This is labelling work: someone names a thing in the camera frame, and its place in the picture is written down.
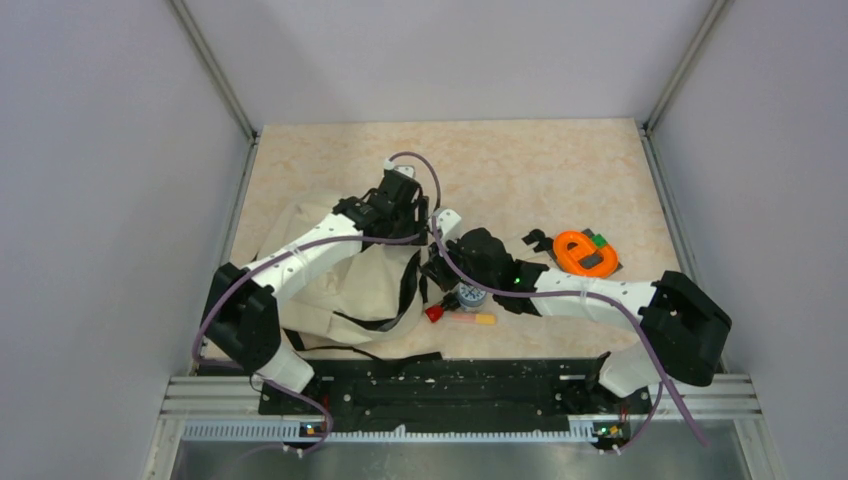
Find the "cream canvas backpack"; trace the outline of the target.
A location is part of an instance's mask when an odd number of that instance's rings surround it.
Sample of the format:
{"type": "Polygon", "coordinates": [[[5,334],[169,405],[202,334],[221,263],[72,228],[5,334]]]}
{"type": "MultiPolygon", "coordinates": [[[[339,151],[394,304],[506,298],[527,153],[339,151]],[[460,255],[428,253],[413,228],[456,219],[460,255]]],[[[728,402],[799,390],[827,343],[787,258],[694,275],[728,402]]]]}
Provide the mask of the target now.
{"type": "Polygon", "coordinates": [[[543,320],[486,304],[494,325],[442,318],[428,307],[442,292],[420,271],[418,246],[373,245],[318,275],[279,308],[282,342],[306,358],[348,358],[352,348],[381,358],[439,352],[446,358],[543,357],[543,320]]]}

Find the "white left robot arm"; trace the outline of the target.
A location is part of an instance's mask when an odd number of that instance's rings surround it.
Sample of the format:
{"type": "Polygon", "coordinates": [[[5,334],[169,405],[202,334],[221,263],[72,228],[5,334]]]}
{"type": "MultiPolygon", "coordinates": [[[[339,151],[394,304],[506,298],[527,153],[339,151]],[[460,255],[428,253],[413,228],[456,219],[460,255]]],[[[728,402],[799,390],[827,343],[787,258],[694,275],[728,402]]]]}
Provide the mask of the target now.
{"type": "Polygon", "coordinates": [[[343,346],[392,340],[423,312],[428,200],[410,166],[360,196],[318,192],[289,206],[257,257],[213,276],[201,337],[224,364],[283,388],[297,413],[319,404],[294,334],[343,346]]]}

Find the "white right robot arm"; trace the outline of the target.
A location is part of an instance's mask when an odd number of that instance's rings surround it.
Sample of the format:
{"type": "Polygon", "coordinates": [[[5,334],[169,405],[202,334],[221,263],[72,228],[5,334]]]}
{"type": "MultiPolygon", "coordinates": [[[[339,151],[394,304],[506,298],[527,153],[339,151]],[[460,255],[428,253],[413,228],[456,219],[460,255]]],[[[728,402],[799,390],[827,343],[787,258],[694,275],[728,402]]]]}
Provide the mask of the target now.
{"type": "Polygon", "coordinates": [[[582,317],[637,335],[634,345],[602,354],[588,374],[594,409],[612,412],[637,390],[670,379],[712,384],[732,321],[687,275],[666,270],[638,282],[579,276],[514,258],[484,228],[456,238],[445,227],[431,232],[425,271],[440,288],[463,283],[515,315],[582,317]]]}

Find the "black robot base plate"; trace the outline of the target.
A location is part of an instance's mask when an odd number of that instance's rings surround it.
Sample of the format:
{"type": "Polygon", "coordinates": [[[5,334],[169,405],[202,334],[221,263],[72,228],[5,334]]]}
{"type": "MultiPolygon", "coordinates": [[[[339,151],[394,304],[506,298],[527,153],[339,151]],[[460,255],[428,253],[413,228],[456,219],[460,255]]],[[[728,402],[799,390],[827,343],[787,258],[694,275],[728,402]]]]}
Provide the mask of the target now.
{"type": "Polygon", "coordinates": [[[565,431],[578,415],[646,414],[642,388],[618,398],[587,384],[591,359],[315,360],[304,396],[326,409],[336,433],[565,431]]]}

